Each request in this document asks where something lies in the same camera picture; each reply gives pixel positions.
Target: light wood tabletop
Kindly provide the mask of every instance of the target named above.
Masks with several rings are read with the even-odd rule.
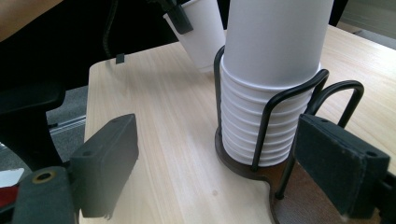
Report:
[[[330,71],[326,86],[350,79],[363,84],[346,129],[388,153],[396,174],[396,51],[329,26],[321,64]],[[336,93],[317,115],[336,122],[350,93]],[[85,139],[131,113],[140,154],[114,216],[80,223],[272,222],[269,185],[233,173],[218,159],[214,75],[199,73],[179,43],[92,66]]]

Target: stack of paper cups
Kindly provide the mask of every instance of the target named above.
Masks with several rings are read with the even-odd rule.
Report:
[[[266,103],[311,79],[333,0],[231,0],[221,59],[222,139],[236,161],[251,164]],[[312,91],[278,105],[271,114],[260,166],[288,157],[299,115]]]

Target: black chair armrest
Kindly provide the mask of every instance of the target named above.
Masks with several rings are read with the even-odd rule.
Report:
[[[0,118],[24,112],[49,111],[62,105],[64,96],[64,86],[51,81],[0,91]]]

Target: black cable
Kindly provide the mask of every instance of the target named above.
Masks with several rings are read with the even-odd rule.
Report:
[[[103,49],[105,50],[105,54],[108,59],[113,58],[113,56],[110,52],[110,49],[108,47],[108,35],[110,34],[111,25],[113,24],[114,18],[116,16],[118,5],[119,5],[118,0],[111,1],[110,11],[107,16],[105,30],[103,32],[102,45],[103,45]]]

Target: metal wire cup holder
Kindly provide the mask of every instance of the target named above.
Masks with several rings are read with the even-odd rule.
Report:
[[[294,148],[294,140],[291,144],[291,149],[289,152],[288,158],[281,162],[278,165],[274,165],[272,167],[259,167],[260,155],[262,154],[262,146],[265,140],[266,131],[268,128],[269,119],[271,117],[272,110],[281,102],[289,99],[290,97],[297,96],[304,92],[310,91],[312,89],[312,97],[308,102],[307,108],[304,114],[315,115],[323,103],[326,101],[334,93],[344,90],[354,90],[353,94],[346,105],[346,109],[344,110],[338,125],[342,128],[345,128],[347,122],[351,118],[355,108],[357,107],[361,97],[364,93],[364,88],[358,81],[355,80],[347,80],[332,84],[323,90],[324,85],[328,79],[329,71],[326,69],[321,69],[318,71],[314,77],[305,83],[296,86],[294,88],[282,91],[272,97],[268,103],[265,105],[264,110],[262,111],[262,119],[260,124],[260,129],[258,133],[257,143],[255,146],[254,157],[251,165],[242,164],[238,161],[235,161],[231,158],[224,149],[222,144],[222,135],[221,135],[221,85],[220,85],[220,60],[222,55],[224,54],[224,48],[219,49],[216,54],[214,61],[214,76],[215,76],[215,88],[216,88],[216,103],[217,103],[217,112],[218,112],[218,125],[219,127],[216,130],[215,134],[215,146],[219,159],[232,171],[235,173],[250,179],[255,180],[264,180],[266,182],[274,182],[277,181],[276,187],[277,191],[275,193],[275,197],[277,199],[282,199],[284,195],[284,191],[286,185],[288,184],[291,172],[293,170],[293,166],[295,163],[295,158],[293,155]]]

